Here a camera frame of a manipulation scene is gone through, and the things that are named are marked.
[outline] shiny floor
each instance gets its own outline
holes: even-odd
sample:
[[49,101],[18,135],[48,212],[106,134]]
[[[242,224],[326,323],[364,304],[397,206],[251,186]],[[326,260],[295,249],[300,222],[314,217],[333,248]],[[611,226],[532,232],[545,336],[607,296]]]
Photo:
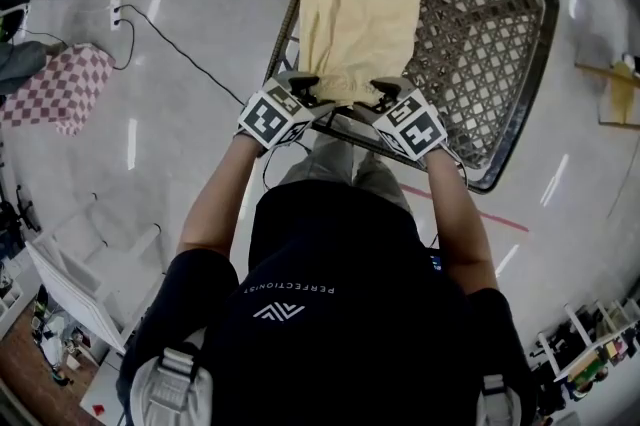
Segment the shiny floor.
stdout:
[[[289,0],[123,1],[152,15],[168,37],[247,98],[262,83]],[[110,31],[108,3],[34,2],[28,29],[93,42],[122,65],[131,32],[128,26]],[[630,46],[639,50],[631,40],[638,19],[627,0],[560,0],[560,6],[544,80],[518,146],[497,189],[475,197],[487,214],[499,283],[525,345],[563,317],[565,303],[621,297],[640,274],[639,134],[598,125],[603,82],[573,65],[578,52],[609,62]],[[191,203],[229,143],[239,108],[141,17],[130,10],[124,16],[136,27],[133,61],[114,73],[84,130],[66,138],[50,125],[25,126],[3,130],[3,137],[44,226],[95,191],[105,197],[96,214],[114,226],[116,245],[131,244],[150,223],[162,226],[156,249],[166,265]],[[304,140],[312,138],[307,133]],[[277,183],[303,155],[297,146],[279,150],[267,182]],[[263,194],[263,164],[254,170],[232,254],[241,277],[253,208]],[[407,187],[428,191],[424,174],[392,166]],[[432,204],[415,192],[407,197],[430,243]],[[78,237],[74,232],[68,242],[77,244]],[[113,275],[123,298],[157,260],[145,264]]]

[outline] leg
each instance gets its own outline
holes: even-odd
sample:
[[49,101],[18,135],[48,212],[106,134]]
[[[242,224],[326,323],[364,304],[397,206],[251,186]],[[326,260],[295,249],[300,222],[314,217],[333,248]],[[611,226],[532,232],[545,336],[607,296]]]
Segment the leg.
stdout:
[[318,134],[313,151],[293,165],[280,184],[313,179],[351,185],[353,145],[326,134]]
[[369,191],[411,213],[409,203],[400,189],[400,185],[387,165],[369,152],[358,169],[353,182],[357,188]]

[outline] wall outlet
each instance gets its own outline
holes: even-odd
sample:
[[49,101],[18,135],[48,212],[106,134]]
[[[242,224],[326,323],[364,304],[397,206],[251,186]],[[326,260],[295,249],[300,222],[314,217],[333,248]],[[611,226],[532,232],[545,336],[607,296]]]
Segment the wall outlet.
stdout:
[[120,29],[120,10],[116,12],[116,8],[120,8],[122,0],[111,0],[109,3],[109,15],[111,17],[111,31]]

